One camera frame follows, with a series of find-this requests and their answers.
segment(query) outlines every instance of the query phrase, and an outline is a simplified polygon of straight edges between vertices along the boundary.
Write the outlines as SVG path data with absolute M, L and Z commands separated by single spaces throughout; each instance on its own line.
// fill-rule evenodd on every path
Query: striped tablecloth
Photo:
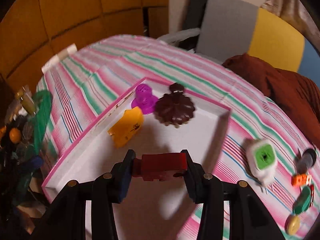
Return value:
M 284 224 L 300 194 L 291 186 L 294 158 L 310 143 L 269 98 L 228 69 L 151 38 L 129 35 L 99 41 L 66 58 L 48 71 L 37 90 L 53 94 L 52 112 L 44 137 L 48 170 L 72 142 L 118 96 L 141 78 L 179 82 L 194 92 L 232 109 L 231 125 L 214 175 L 227 182 L 246 180 L 279 225 L 286 239 L 302 239 L 319 213 L 320 165 L 310 171 L 315 184 L 314 205 L 300 215 L 295 236 Z M 278 156 L 274 190 L 262 192 L 248 173 L 243 145 L 248 139 L 268 138 Z M 196 239 L 202 205 L 186 221 L 178 239 Z M 223 237 L 229 238 L 229 205 L 225 202 Z

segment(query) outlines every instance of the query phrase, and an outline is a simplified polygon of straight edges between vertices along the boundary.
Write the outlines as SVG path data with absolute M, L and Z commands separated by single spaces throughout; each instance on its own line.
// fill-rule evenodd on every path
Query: white plastic device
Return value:
M 267 187 L 274 182 L 278 163 L 276 151 L 268 139 L 262 139 L 250 145 L 246 151 L 251 173 Z

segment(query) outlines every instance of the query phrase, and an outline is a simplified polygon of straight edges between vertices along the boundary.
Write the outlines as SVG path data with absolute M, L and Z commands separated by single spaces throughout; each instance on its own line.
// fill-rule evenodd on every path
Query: gray chair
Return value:
M 208 0 L 201 28 L 166 34 L 158 39 L 172 43 L 199 35 L 194 51 L 221 64 L 248 51 L 258 9 L 242 0 Z

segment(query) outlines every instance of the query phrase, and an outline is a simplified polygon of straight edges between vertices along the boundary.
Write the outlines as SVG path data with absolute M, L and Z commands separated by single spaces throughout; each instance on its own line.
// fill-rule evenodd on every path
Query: brown cloth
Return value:
M 274 68 L 246 53 L 231 57 L 222 65 L 272 99 L 304 136 L 320 148 L 320 91 L 312 80 Z

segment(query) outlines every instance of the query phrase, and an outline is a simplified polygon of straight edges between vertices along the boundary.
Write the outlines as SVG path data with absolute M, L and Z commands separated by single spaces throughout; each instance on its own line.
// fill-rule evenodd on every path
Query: orange fruit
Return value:
M 12 128 L 9 133 L 9 137 L 10 140 L 15 144 L 19 143 L 22 139 L 21 132 L 18 128 Z

